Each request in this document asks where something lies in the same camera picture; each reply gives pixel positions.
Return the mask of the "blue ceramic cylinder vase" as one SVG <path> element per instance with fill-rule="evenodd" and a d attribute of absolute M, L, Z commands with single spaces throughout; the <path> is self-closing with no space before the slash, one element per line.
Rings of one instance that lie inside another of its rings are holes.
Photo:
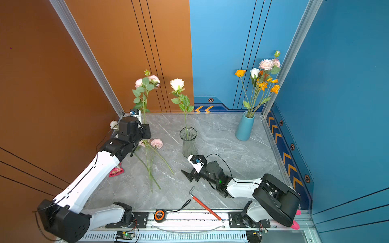
<path fill-rule="evenodd" d="M 250 138 L 255 117 L 248 117 L 248 112 L 245 111 L 241 117 L 240 123 L 236 130 L 236 138 L 241 141 L 247 141 Z"/>

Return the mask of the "pink rose spray stem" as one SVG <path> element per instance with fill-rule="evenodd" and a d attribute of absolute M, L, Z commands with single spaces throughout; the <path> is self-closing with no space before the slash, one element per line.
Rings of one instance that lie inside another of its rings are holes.
<path fill-rule="evenodd" d="M 160 87 L 160 79 L 152 75 L 149 70 L 144 71 L 144 78 L 138 79 L 135 82 L 135 89 L 132 90 L 135 98 L 133 103 L 135 104 L 134 109 L 138 109 L 142 113 L 142 123 L 146 123 L 146 113 L 150 110 L 147 108 L 149 93 L 152 90 L 156 90 Z"/>

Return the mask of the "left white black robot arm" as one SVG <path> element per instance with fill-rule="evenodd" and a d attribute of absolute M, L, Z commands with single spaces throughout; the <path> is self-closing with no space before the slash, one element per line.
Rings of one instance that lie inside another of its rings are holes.
<path fill-rule="evenodd" d="M 128 228 L 134 224 L 132 207 L 123 202 L 86 210 L 87 200 L 103 179 L 126 156 L 132 156 L 139 142 L 151 137 L 148 124 L 141 119 L 141 112 L 133 110 L 122 118 L 116 137 L 106 141 L 87 168 L 53 200 L 43 200 L 34 212 L 41 234 L 48 232 L 67 243 L 76 243 L 87 232 L 116 224 Z"/>

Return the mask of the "orange gerbera flower stem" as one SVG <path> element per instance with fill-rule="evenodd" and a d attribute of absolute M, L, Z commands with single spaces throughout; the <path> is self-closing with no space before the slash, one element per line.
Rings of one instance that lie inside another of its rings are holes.
<path fill-rule="evenodd" d="M 257 79 L 257 102 L 254 112 L 257 112 L 257 110 L 262 105 L 262 101 L 265 97 L 266 89 L 268 86 L 267 78 L 269 76 L 268 71 L 262 70 L 260 73 L 260 77 Z"/>

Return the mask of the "pink peony flower stem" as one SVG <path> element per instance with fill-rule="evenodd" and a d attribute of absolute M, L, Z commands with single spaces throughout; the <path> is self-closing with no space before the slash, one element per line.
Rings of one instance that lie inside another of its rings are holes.
<path fill-rule="evenodd" d="M 268 71 L 269 75 L 273 78 L 275 75 L 277 75 L 281 71 L 281 62 L 279 60 L 281 52 L 276 51 L 274 53 L 273 59 L 263 59 L 259 63 L 259 69 L 260 70 L 266 70 Z"/>

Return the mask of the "cream rose flower stem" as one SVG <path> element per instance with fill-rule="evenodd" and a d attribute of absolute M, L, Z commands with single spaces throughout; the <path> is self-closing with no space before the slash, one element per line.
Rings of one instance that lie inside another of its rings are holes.
<path fill-rule="evenodd" d="M 189 97 L 182 93 L 185 90 L 183 79 L 171 80 L 170 86 L 173 89 L 171 94 L 173 94 L 175 96 L 175 98 L 171 99 L 171 101 L 174 104 L 178 105 L 179 109 L 184 113 L 185 138 L 189 139 L 189 131 L 188 131 L 188 125 L 187 125 L 187 114 L 194 110 L 194 106 L 191 105 Z"/>

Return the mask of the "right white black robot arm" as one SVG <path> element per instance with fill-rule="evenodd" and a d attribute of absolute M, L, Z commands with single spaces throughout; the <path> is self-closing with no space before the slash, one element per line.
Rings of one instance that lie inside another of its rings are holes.
<path fill-rule="evenodd" d="M 262 220 L 273 219 L 285 227 L 300 229 L 295 217 L 301 214 L 301 196 L 275 176 L 266 173 L 258 179 L 243 180 L 227 175 L 216 161 L 197 158 L 189 163 L 191 172 L 181 170 L 189 182 L 204 179 L 223 197 L 249 199 L 241 212 L 245 226 L 254 228 Z"/>

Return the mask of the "yellow poppy flower bunch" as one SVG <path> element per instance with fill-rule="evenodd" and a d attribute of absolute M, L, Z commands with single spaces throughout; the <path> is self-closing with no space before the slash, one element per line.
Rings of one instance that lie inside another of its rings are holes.
<path fill-rule="evenodd" d="M 268 78 L 267 78 L 267 82 L 268 82 L 268 86 L 267 86 L 267 89 L 266 89 L 265 97 L 264 97 L 264 99 L 262 101 L 262 105 L 265 105 L 268 101 L 270 101 L 271 95 L 272 94 L 278 94 L 278 92 L 280 90 L 280 86 L 278 85 L 278 80 L 277 79 L 273 79 L 269 75 Z M 256 93 L 256 103 L 255 103 L 254 109 L 255 109 L 257 104 L 258 104 L 258 102 L 257 102 L 257 93 Z"/>

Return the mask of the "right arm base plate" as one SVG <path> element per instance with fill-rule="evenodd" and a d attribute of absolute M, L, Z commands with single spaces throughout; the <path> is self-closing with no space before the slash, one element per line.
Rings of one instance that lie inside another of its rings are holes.
<path fill-rule="evenodd" d="M 255 222 L 248 216 L 242 216 L 242 212 L 228 212 L 230 228 L 270 228 L 268 219 Z"/>

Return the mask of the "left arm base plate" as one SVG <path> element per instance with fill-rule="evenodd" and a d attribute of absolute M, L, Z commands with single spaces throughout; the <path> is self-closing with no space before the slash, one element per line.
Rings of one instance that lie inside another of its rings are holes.
<path fill-rule="evenodd" d="M 114 229 L 114 228 L 137 228 L 137 229 L 145 229 L 147 227 L 149 218 L 149 212 L 133 212 L 132 213 L 132 221 L 127 225 L 122 225 L 122 223 L 111 223 L 107 224 L 105 228 Z"/>

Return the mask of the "white rose flower stem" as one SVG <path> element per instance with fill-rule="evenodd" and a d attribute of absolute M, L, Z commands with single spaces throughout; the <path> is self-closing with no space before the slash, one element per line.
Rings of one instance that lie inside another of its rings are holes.
<path fill-rule="evenodd" d="M 248 117 L 253 118 L 254 117 L 254 106 L 256 103 L 256 93 L 257 93 L 257 80 L 260 74 L 260 70 L 258 68 L 253 68 L 250 71 L 250 77 L 251 77 L 251 84 L 252 84 L 252 94 L 250 98 L 249 103 L 249 109 L 248 109 Z"/>

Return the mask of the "clear ribbed glass vase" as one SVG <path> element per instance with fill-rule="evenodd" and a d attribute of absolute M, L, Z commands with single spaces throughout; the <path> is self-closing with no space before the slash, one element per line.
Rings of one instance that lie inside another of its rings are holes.
<path fill-rule="evenodd" d="M 193 127 L 185 127 L 181 129 L 179 136 L 183 142 L 182 154 L 185 158 L 190 155 L 197 155 L 198 149 L 196 144 L 197 131 Z"/>

